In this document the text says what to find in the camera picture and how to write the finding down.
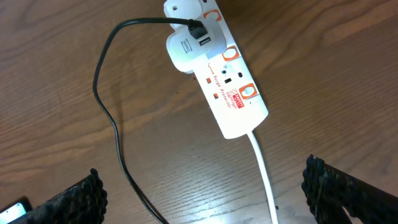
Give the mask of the blue smartphone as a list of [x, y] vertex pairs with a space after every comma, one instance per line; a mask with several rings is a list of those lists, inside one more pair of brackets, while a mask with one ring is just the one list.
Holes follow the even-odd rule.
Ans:
[[24, 216], [32, 210], [32, 206], [27, 198], [20, 198], [5, 209], [1, 210], [1, 224], [8, 224]]

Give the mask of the white power strip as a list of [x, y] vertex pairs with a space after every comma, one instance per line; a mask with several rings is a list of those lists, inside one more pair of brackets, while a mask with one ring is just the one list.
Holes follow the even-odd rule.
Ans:
[[[215, 19], [226, 37], [226, 50], [194, 68], [195, 75], [212, 113], [226, 139], [253, 136], [269, 114], [265, 102], [233, 39], [215, 0], [167, 0], [168, 18], [204, 21]], [[174, 24], [174, 32], [184, 25]]]

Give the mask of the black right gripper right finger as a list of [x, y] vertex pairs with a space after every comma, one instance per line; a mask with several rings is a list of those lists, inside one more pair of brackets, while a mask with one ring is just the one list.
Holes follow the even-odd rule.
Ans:
[[302, 190], [317, 223], [397, 223], [397, 197], [310, 155]]

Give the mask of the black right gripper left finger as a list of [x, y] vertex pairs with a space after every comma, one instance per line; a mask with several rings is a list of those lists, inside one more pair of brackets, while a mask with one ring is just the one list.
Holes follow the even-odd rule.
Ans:
[[102, 224], [106, 214], [108, 193], [98, 171], [52, 197], [12, 224]]

